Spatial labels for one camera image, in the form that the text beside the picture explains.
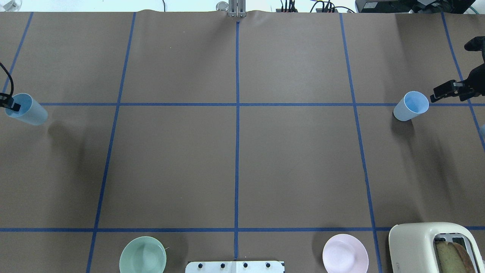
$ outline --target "mint green bowl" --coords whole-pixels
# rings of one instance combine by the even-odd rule
[[[120,273],[162,273],[166,263],[167,254],[162,243],[153,237],[138,237],[121,253]]]

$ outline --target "white metal plate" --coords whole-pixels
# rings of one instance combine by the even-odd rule
[[[283,261],[190,262],[185,273],[284,273]]]

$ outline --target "metal clamp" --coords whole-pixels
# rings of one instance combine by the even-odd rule
[[[229,17],[246,17],[246,0],[229,0]]]

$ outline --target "blue cup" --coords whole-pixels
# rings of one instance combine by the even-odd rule
[[[407,121],[428,111],[428,97],[418,91],[407,92],[396,105],[393,114],[400,121]]]
[[[20,93],[14,95],[12,98],[14,98],[15,103],[20,104],[20,110],[15,112],[10,109],[5,109],[5,113],[9,117],[31,125],[41,125],[46,122],[48,117],[47,111],[29,94]]]

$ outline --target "blue tape line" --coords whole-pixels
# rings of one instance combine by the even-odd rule
[[[116,233],[116,232],[234,232],[234,228],[98,228],[97,232]]]
[[[135,18],[136,18],[136,12],[133,13],[133,17],[131,19],[131,28],[130,28],[130,31],[129,31],[128,45],[127,45],[127,48],[126,48],[125,63],[123,65],[123,73],[121,75],[121,82],[120,82],[120,89],[119,89],[119,92],[118,92],[117,106],[116,106],[116,110],[114,112],[113,126],[112,126],[112,129],[111,129],[110,144],[108,146],[108,154],[106,156],[106,165],[104,167],[103,182],[101,184],[101,191],[99,193],[99,201],[98,201],[98,204],[97,204],[96,219],[95,219],[95,223],[94,223],[94,232],[93,232],[93,237],[91,239],[91,248],[89,250],[89,257],[88,257],[88,264],[86,266],[86,273],[90,272],[91,262],[93,260],[94,245],[96,243],[96,232],[97,232],[97,227],[99,225],[99,217],[101,215],[101,207],[102,207],[102,204],[103,204],[104,189],[105,189],[105,186],[106,186],[106,178],[108,177],[108,168],[110,166],[111,151],[113,149],[114,134],[116,132],[116,123],[118,121],[118,113],[119,113],[119,108],[120,108],[119,105],[120,105],[120,102],[121,102],[121,96],[123,95],[123,84],[124,84],[124,81],[125,81],[126,68],[128,66],[129,50],[130,50],[130,47],[131,47],[131,39],[133,38],[133,28],[135,27]]]
[[[460,77],[460,81],[462,81],[463,76],[461,75],[460,66],[458,65],[458,61],[456,60],[456,56],[454,54],[452,40],[450,39],[450,33],[448,32],[448,25],[446,24],[445,14],[443,12],[441,12],[441,19],[443,21],[443,26],[445,27],[446,38],[448,39],[448,45],[450,46],[450,51],[452,52],[453,61],[456,66],[456,71],[458,71],[458,76]]]
[[[236,22],[236,159],[234,172],[234,260],[239,252],[239,123],[240,123],[240,98],[239,98],[239,21]]]
[[[236,103],[122,102],[120,106],[236,106]]]
[[[390,231],[392,227],[376,227],[376,231]],[[485,226],[465,226],[468,230],[485,230]],[[82,233],[93,232],[93,228],[30,228],[30,227],[5,227],[0,232],[70,232]],[[121,233],[121,232],[161,232],[161,233],[191,233],[191,232],[234,232],[232,227],[208,227],[208,228],[98,228],[97,233]],[[239,232],[370,232],[372,227],[240,227]]]
[[[477,116],[475,115],[475,110],[473,110],[473,106],[471,105],[470,100],[468,100],[468,102],[469,102],[469,106],[470,106],[471,116],[473,117],[473,122],[475,123],[475,127],[477,128],[478,137],[480,138],[480,141],[482,143],[482,148],[485,151],[485,141],[484,141],[484,138],[482,136],[482,133],[480,133],[480,125],[478,124]]]
[[[382,273],[379,243],[378,243],[378,240],[377,240],[377,232],[375,230],[375,219],[374,219],[374,209],[373,209],[373,206],[372,206],[371,187],[369,185],[369,176],[367,174],[367,165],[366,165],[366,162],[365,162],[364,146],[362,144],[362,134],[360,132],[360,123],[359,123],[359,117],[358,117],[358,113],[357,113],[356,96],[355,96],[355,93],[354,93],[354,83],[352,81],[352,72],[350,70],[349,52],[348,52],[348,49],[347,49],[347,40],[345,38],[345,28],[344,28],[344,25],[343,25],[343,17],[342,17],[341,13],[339,13],[339,17],[340,17],[340,27],[342,29],[343,48],[344,48],[344,51],[345,51],[345,61],[347,63],[347,73],[348,73],[348,76],[349,76],[350,93],[352,95],[352,103],[354,104],[354,117],[355,117],[355,120],[356,120],[357,136],[358,136],[358,139],[359,139],[360,157],[362,159],[362,168],[364,169],[365,184],[366,184],[366,188],[367,188],[367,201],[369,203],[369,212],[370,212],[370,215],[371,215],[372,234],[374,236],[374,246],[375,246],[375,255],[377,257],[377,267],[379,269],[379,273]]]
[[[345,232],[372,231],[371,227],[241,227],[240,232]]]
[[[17,52],[15,52],[14,60],[12,62],[12,65],[10,66],[10,70],[9,70],[10,74],[12,74],[14,72],[15,64],[17,63],[17,58],[18,58],[18,55],[20,54],[20,49],[22,48],[22,45],[24,44],[25,36],[27,36],[27,30],[29,30],[30,23],[32,21],[32,17],[33,17],[33,12],[31,12],[31,14],[29,16],[29,20],[27,20],[27,25],[25,26],[24,34],[22,34],[22,38],[20,39],[20,43],[18,44]],[[9,83],[9,79],[7,77],[7,80],[5,80],[5,84],[3,85],[2,93],[5,93],[5,91],[7,90],[8,83]]]
[[[388,227],[388,226],[386,226],[386,227],[376,227],[375,229],[376,229],[376,231],[389,231],[389,230],[392,229],[392,227]]]
[[[352,106],[352,103],[306,103],[306,102],[266,102],[266,103],[240,103],[240,106]]]
[[[460,66],[458,64],[458,61],[456,60],[456,55],[455,55],[454,50],[453,50],[453,44],[452,44],[452,41],[450,39],[450,33],[448,32],[448,25],[446,24],[446,18],[445,18],[445,14],[443,12],[441,13],[441,20],[443,21],[443,27],[445,28],[446,38],[448,39],[448,45],[450,46],[450,51],[452,53],[452,57],[453,57],[453,61],[454,61],[455,66],[456,66],[456,70],[458,71],[458,75],[460,76],[460,81],[462,81],[463,76],[461,74],[461,69],[460,69]],[[470,100],[468,100],[467,105],[470,107],[471,116],[473,117],[473,122],[475,123],[475,127],[476,127],[477,133],[478,133],[478,137],[480,138],[482,148],[485,151],[485,141],[484,141],[482,134],[480,133],[480,125],[478,124],[478,120],[477,120],[477,117],[475,115],[475,110],[473,110],[473,104],[471,103]]]
[[[348,102],[41,102],[43,106],[354,106]],[[357,106],[396,106],[397,103],[355,103]],[[430,106],[469,106],[470,103],[432,103]],[[485,106],[485,103],[471,103],[472,106]]]
[[[42,228],[42,227],[6,227],[0,228],[0,232],[93,232],[93,228]]]
[[[42,106],[117,106],[115,102],[42,102]]]
[[[239,104],[239,21],[236,22],[236,102]]]

